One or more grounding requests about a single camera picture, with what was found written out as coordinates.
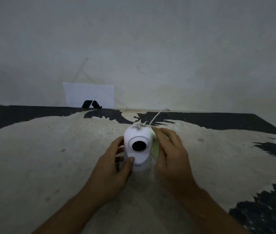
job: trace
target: camera lens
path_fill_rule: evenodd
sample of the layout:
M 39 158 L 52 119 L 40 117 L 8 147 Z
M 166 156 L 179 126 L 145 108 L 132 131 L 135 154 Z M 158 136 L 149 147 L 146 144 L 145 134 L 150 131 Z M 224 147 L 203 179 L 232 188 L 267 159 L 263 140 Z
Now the camera lens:
M 143 151 L 147 147 L 146 143 L 143 141 L 136 141 L 133 143 L 133 150 L 135 151 Z

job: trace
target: forearm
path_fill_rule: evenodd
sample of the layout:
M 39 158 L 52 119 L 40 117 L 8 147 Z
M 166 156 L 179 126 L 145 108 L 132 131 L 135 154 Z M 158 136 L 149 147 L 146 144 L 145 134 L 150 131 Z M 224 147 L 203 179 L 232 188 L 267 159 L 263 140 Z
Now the forearm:
M 87 190 L 82 189 L 33 234 L 78 233 L 99 207 L 94 198 L 87 194 Z
M 199 233 L 249 233 L 226 213 L 203 189 L 195 188 L 188 198 L 177 198 L 186 209 Z

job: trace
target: white wall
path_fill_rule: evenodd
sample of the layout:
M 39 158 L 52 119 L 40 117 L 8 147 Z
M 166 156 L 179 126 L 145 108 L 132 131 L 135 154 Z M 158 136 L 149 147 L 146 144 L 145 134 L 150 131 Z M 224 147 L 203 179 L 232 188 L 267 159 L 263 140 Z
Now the white wall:
M 0 0 L 0 104 L 66 106 L 62 82 L 276 126 L 276 0 Z

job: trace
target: white camera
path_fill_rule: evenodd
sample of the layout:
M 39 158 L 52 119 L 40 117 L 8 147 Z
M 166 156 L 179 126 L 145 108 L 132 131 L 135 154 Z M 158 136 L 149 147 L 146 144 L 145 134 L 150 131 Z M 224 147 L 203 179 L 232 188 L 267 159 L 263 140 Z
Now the white camera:
M 134 157 L 133 172 L 141 172 L 150 164 L 153 137 L 150 128 L 136 124 L 127 128 L 124 133 L 124 161 Z

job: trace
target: white paper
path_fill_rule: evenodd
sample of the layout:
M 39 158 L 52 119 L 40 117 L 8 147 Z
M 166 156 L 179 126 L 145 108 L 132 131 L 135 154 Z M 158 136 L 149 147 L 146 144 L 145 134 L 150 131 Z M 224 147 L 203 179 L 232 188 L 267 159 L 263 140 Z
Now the white paper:
M 114 108 L 114 86 L 65 83 L 63 88 L 68 107 L 81 108 L 86 100 L 97 101 L 102 108 Z

